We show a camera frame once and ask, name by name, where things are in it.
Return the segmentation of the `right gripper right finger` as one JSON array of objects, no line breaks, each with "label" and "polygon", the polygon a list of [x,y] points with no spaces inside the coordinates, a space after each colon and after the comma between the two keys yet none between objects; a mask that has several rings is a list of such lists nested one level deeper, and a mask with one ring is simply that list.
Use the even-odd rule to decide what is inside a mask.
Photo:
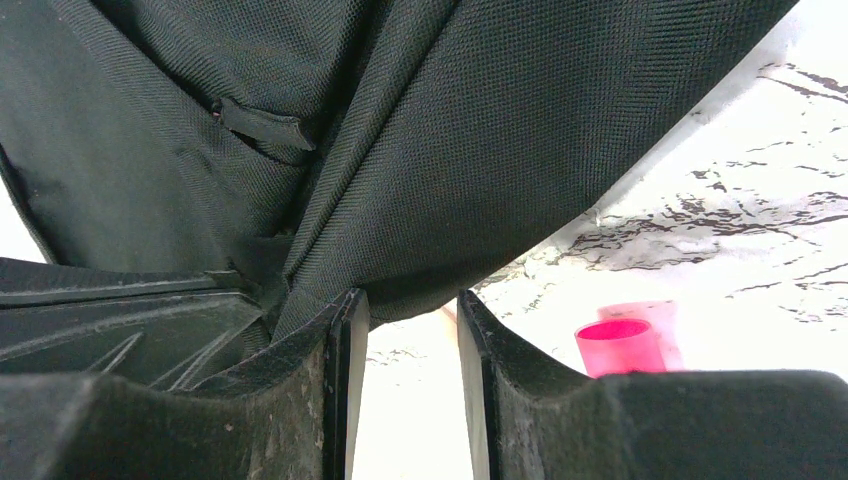
[{"label": "right gripper right finger", "polygon": [[570,369],[457,299],[477,479],[843,479],[847,385],[816,371]]}]

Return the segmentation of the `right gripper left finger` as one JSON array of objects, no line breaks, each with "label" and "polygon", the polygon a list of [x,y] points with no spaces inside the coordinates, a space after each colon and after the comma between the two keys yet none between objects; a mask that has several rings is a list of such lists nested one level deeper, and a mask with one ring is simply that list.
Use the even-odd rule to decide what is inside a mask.
[{"label": "right gripper left finger", "polygon": [[369,305],[350,290],[189,391],[108,374],[5,375],[5,479],[347,479]]}]

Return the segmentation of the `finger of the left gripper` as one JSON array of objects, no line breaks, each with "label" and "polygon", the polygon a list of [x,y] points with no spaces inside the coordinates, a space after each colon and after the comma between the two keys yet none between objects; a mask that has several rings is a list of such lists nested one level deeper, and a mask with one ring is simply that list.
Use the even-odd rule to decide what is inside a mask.
[{"label": "finger of the left gripper", "polygon": [[124,273],[1,261],[4,375],[109,373],[188,391],[267,347],[263,317],[232,271]]}]

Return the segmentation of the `black backpack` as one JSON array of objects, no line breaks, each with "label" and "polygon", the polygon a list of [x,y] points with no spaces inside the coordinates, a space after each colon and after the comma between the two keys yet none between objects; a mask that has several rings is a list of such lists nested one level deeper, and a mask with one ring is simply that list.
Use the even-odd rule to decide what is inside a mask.
[{"label": "black backpack", "polygon": [[5,1],[1,171],[56,263],[235,268],[284,335],[435,309],[593,206],[789,1]]}]

